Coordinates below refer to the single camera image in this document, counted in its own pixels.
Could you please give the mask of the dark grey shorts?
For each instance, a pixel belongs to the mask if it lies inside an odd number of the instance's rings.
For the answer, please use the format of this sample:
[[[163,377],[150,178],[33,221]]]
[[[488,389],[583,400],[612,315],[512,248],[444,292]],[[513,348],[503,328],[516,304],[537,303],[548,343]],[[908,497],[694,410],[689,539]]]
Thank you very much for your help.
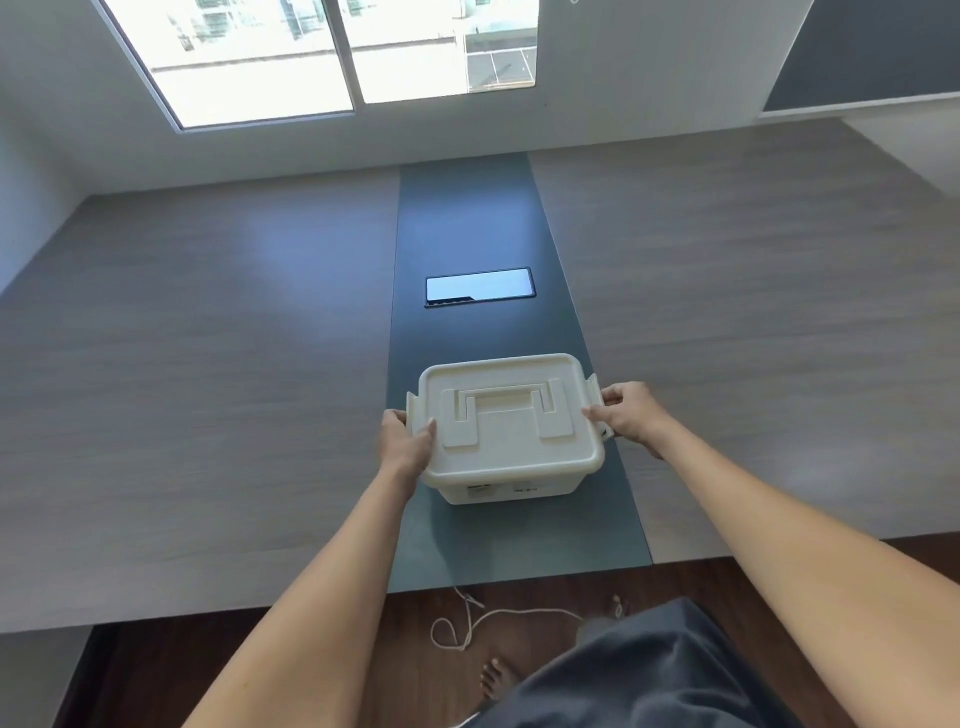
[[[695,601],[596,617],[451,728],[804,728]]]

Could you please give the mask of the person's left forearm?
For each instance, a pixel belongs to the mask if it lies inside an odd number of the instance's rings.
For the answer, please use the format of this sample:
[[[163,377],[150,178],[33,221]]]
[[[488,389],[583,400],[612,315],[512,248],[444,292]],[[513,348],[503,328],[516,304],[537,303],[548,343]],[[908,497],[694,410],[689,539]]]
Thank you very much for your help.
[[[416,478],[408,467],[380,468],[183,728],[355,728]]]

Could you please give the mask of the white framed window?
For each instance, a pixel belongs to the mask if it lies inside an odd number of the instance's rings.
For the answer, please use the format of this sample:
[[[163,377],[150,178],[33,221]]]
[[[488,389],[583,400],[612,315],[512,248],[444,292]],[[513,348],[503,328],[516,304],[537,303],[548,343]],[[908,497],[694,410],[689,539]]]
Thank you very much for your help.
[[[531,88],[541,0],[95,0],[182,131]]]

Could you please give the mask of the cream plastic storage box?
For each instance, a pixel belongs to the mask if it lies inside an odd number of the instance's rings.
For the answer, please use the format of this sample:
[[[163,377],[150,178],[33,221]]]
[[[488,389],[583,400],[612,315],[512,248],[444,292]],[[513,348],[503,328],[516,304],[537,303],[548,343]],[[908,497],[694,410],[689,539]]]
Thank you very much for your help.
[[[426,470],[421,482],[434,489],[451,505],[498,504],[563,497],[573,494],[584,479],[601,469],[606,460],[605,449],[599,454],[575,462],[572,466],[551,464],[545,471],[528,474],[522,468],[508,468],[503,476],[468,473],[442,484]]]

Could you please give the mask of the person's right forearm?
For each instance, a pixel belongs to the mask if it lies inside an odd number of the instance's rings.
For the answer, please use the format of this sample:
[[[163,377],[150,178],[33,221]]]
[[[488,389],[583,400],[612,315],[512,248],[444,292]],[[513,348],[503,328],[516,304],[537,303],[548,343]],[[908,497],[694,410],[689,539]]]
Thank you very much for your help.
[[[763,482],[674,418],[640,440],[859,728],[960,728],[960,584]]]

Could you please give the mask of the dark grey wall board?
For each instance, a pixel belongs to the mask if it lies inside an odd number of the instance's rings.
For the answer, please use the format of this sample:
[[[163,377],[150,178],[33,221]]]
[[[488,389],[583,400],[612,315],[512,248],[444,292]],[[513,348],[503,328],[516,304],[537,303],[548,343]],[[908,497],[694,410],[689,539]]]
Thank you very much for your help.
[[[766,115],[960,94],[960,0],[813,0]]]

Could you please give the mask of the glossy black table socket cover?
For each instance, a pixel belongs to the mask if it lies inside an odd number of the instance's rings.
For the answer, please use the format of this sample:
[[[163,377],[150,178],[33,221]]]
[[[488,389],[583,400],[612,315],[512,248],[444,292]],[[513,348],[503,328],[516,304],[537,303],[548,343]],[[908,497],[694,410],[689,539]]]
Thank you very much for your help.
[[[437,309],[530,299],[537,290],[530,268],[428,276],[424,307]]]

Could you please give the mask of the person's left hand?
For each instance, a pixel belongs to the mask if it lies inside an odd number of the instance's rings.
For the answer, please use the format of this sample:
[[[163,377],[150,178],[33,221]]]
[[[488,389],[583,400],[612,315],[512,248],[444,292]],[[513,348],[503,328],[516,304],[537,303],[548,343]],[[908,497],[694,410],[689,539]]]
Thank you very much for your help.
[[[379,430],[379,475],[412,492],[431,459],[415,459],[410,440],[417,432],[407,429],[406,412],[387,409]]]

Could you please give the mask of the person's bare foot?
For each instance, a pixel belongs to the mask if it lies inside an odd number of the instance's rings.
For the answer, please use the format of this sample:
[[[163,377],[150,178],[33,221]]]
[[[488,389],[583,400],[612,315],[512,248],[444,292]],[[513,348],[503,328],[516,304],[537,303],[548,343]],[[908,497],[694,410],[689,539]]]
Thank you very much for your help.
[[[522,676],[504,658],[493,657],[481,672],[481,692],[487,702],[499,703],[522,684]]]

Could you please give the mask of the cream plastic box lid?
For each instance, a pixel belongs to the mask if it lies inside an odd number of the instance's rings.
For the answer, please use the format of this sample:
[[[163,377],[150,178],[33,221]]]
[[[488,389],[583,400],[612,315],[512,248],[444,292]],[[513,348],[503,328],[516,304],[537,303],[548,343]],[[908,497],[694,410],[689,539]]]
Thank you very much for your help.
[[[609,435],[583,409],[599,404],[596,377],[575,356],[550,353],[434,365],[407,394],[407,427],[437,433],[423,472],[433,488],[585,476]]]

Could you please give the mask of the person's right hand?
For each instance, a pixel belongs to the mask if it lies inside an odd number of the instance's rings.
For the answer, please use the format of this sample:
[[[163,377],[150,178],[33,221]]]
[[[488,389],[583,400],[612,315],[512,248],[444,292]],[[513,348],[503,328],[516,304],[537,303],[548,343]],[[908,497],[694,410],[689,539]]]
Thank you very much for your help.
[[[596,406],[623,405],[624,432],[613,432],[630,442],[641,445],[650,455],[668,460],[678,422],[656,400],[647,384],[627,381],[610,384],[601,390],[601,403]]]

